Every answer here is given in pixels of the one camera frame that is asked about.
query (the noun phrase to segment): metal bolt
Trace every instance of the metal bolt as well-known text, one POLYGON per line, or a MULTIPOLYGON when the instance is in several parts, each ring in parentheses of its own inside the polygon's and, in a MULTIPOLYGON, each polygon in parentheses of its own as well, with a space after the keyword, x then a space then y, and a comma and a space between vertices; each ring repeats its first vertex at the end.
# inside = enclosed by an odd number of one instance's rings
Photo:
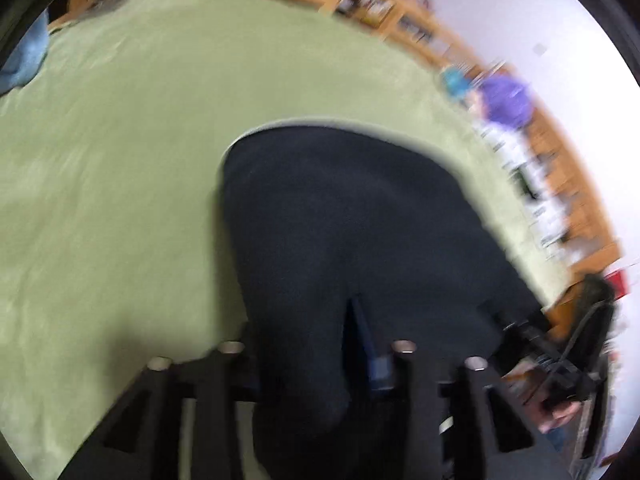
POLYGON ((412 354, 418 349, 413 341, 409 341, 407 339, 393 341, 391 343, 391 348, 397 354, 412 354))
POLYGON ((486 359, 475 356, 467 357, 465 359, 465 366, 469 368, 469 370, 479 372, 480 370, 484 370, 485 368, 487 368, 489 366, 489 363, 487 363, 486 359))
POLYGON ((244 343, 239 341, 223 341, 218 345, 218 351, 223 354, 239 354, 244 350, 244 343))
POLYGON ((172 361, 168 357, 152 357, 149 359, 149 362, 146 364, 146 367, 149 370, 153 370, 155 372, 162 372, 163 370, 167 370, 169 366, 171 366, 172 361))

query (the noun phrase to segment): black cable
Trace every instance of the black cable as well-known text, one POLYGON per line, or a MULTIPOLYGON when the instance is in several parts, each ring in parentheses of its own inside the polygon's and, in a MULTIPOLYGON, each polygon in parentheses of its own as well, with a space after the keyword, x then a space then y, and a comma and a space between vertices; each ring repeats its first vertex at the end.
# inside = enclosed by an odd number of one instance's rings
POLYGON ((529 404, 531 402, 531 399, 533 399, 533 397, 536 396, 536 393, 538 393, 542 388, 544 388, 549 384, 551 379, 553 379, 553 376, 558 371, 558 368, 562 364, 562 361, 564 361, 567 358, 567 356, 569 355, 569 352, 574 347, 575 342, 577 341, 578 336, 582 333, 582 330, 584 330, 584 327, 587 324, 587 321, 591 319, 591 316, 593 316, 596 310, 598 310, 601 306, 604 306, 605 304, 607 304, 605 301, 599 301, 598 303, 595 303, 589 309, 589 311, 584 315, 584 317, 580 320, 580 323, 574 330, 574 333, 572 334, 571 339, 569 339, 569 342, 566 344, 566 347, 564 348, 562 355, 558 359, 558 362, 556 362, 553 369, 548 373, 545 379, 538 386, 535 387, 535 389, 533 390, 533 393, 530 394, 529 397, 527 397, 527 400, 524 401, 523 406, 526 406, 527 404, 529 404))

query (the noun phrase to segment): wooden bed frame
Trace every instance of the wooden bed frame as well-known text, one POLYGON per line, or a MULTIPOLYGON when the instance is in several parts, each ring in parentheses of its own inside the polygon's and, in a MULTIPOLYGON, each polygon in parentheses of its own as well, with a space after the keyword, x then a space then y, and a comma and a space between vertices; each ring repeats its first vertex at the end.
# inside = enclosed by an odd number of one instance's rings
MULTIPOLYGON (((98 0, 69 0, 69 12, 51 24, 56 27, 77 17, 98 0)), ((325 14, 333 14, 341 0, 296 0, 308 4, 325 14)), ((386 0, 391 7, 376 26, 364 25, 373 36, 381 41, 391 41, 409 51, 420 62, 436 68, 451 64, 466 66, 471 75, 484 72, 486 67, 473 51, 451 30, 438 22, 433 13, 421 6, 416 0, 386 0), (402 26, 401 20, 409 20, 421 34, 412 34, 402 26)), ((514 72, 506 66, 503 70, 514 72)), ((550 160, 550 173, 547 177, 552 190, 572 200, 569 216, 568 239, 586 238, 596 240, 599 247, 585 259, 572 265, 572 284, 580 282, 585 272, 601 272, 621 256, 619 245, 612 236, 609 222, 600 205, 590 180, 581 168, 577 156, 564 139, 561 129, 542 102, 534 97, 535 110, 533 120, 527 127, 527 133, 533 151, 545 155, 550 160)), ((559 302, 555 315, 550 317, 568 328, 569 318, 573 318, 572 309, 566 306, 567 298, 559 302)))

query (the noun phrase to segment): red object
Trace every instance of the red object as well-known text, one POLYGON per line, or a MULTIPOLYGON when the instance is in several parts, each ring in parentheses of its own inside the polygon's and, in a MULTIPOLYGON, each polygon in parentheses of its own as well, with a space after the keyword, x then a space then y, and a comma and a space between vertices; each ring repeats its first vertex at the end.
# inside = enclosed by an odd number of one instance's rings
POLYGON ((605 276, 605 278, 616 291, 617 300, 629 293, 629 289, 626 284, 625 271, 623 269, 615 270, 611 274, 605 276))

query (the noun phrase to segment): green fabric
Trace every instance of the green fabric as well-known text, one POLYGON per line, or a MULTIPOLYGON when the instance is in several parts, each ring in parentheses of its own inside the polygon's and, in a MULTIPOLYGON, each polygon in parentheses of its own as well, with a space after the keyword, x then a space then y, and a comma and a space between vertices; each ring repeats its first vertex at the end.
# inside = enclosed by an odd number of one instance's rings
POLYGON ((236 332, 220 160, 251 128, 308 116, 431 153, 541 300, 561 292, 495 155, 402 51, 278 0, 111 2, 0 99, 0 431, 35 478, 150 357, 236 332))

